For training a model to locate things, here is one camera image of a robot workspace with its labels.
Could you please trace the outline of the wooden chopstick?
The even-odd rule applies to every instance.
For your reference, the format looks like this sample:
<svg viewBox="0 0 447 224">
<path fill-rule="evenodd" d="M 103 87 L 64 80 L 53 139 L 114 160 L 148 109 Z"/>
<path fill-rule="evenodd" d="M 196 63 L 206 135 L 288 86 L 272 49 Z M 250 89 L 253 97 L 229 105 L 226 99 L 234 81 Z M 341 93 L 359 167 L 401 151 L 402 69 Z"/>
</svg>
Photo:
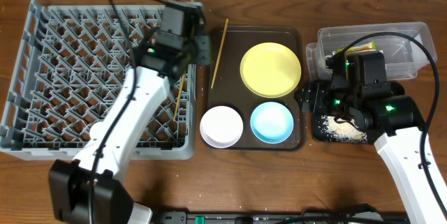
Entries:
<svg viewBox="0 0 447 224">
<path fill-rule="evenodd" d="M 176 104 L 175 104 L 175 113 L 174 113 L 174 121 L 177 121 L 177 115 L 179 112 L 179 107 L 180 107 L 180 101 L 181 101 L 181 96 L 182 96 L 182 91 L 183 91 L 183 86 L 184 86 L 184 81 L 185 81 L 185 77 L 186 77 L 186 73 L 184 73 L 181 77 L 181 82 L 179 85 L 179 91 L 177 94 L 177 100 L 176 100 Z"/>
<path fill-rule="evenodd" d="M 220 46 L 219 46 L 219 51 L 218 51 L 218 55 L 217 55 L 217 60 L 216 60 L 216 65 L 214 67 L 214 72 L 213 72 L 213 77 L 212 77 L 212 83 L 211 83 L 211 89 L 214 88 L 214 83 L 217 77 L 217 73 L 218 73 L 218 69 L 219 69 L 219 63 L 220 63 L 220 59 L 221 59 L 221 53 L 223 50 L 223 46 L 224 46 L 224 42 L 225 42 L 225 38 L 226 38 L 226 32 L 228 29 L 228 23 L 229 23 L 229 19 L 226 18 L 225 24 L 224 24 L 224 28 L 223 28 L 223 32 L 222 32 L 222 37 L 221 37 L 221 42 L 220 42 Z"/>
</svg>

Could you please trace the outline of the light blue bowl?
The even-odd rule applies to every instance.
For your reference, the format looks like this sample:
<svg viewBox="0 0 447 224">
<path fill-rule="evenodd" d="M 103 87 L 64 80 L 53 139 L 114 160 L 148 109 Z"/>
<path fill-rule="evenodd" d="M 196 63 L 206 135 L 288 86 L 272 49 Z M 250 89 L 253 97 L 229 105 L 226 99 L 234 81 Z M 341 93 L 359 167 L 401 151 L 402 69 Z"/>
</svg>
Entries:
<svg viewBox="0 0 447 224">
<path fill-rule="evenodd" d="M 279 144 L 293 132 L 293 115 L 281 103 L 262 103 L 251 114 L 250 127 L 261 142 Z"/>
</svg>

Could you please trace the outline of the green orange snack wrapper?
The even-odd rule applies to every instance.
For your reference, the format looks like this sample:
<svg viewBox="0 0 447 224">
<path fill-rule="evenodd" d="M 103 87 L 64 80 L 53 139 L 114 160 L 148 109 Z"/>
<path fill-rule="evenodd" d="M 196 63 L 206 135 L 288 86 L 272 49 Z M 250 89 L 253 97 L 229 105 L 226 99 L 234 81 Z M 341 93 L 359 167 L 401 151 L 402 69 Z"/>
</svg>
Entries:
<svg viewBox="0 0 447 224">
<path fill-rule="evenodd" d="M 368 50 L 376 50 L 374 41 L 365 43 L 362 45 L 355 45 L 353 47 L 350 47 L 347 51 L 345 51 L 345 53 L 350 54 L 350 53 L 354 53 L 354 52 L 362 52 L 362 51 L 368 51 Z"/>
</svg>

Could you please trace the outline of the white pink bowl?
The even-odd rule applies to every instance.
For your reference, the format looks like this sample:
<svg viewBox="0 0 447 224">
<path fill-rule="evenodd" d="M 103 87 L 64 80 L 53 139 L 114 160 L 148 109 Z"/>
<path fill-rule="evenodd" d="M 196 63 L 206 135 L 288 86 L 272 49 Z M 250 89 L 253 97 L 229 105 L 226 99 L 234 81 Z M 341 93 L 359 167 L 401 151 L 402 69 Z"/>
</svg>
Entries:
<svg viewBox="0 0 447 224">
<path fill-rule="evenodd" d="M 216 106 L 204 113 L 200 120 L 200 134 L 211 147 L 225 149 L 242 136 L 244 122 L 240 114 L 228 106 Z"/>
</svg>

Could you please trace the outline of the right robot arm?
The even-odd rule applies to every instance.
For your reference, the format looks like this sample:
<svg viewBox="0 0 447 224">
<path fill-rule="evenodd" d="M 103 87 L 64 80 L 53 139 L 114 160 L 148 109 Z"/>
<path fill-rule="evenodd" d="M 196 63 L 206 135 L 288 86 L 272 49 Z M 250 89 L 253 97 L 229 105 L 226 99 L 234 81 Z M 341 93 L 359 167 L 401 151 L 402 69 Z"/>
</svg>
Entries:
<svg viewBox="0 0 447 224">
<path fill-rule="evenodd" d="M 446 183 L 431 155 L 426 123 L 403 87 L 386 76 L 379 51 L 338 52 L 332 77 L 295 92 L 302 112 L 353 124 L 390 171 L 411 223 L 445 223 Z"/>
</svg>

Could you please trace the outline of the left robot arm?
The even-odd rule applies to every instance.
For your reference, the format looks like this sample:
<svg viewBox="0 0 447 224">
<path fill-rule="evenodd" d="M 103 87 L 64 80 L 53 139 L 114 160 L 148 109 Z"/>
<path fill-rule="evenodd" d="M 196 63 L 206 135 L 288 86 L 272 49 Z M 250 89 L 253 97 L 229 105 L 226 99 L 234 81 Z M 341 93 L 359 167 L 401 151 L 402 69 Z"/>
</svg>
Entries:
<svg viewBox="0 0 447 224">
<path fill-rule="evenodd" d="M 210 63 L 203 5 L 167 1 L 161 24 L 130 51 L 131 68 L 105 119 L 71 162 L 56 160 L 48 175 L 54 217 L 65 223 L 149 223 L 153 211 L 123 183 L 149 120 L 191 64 Z"/>
</svg>

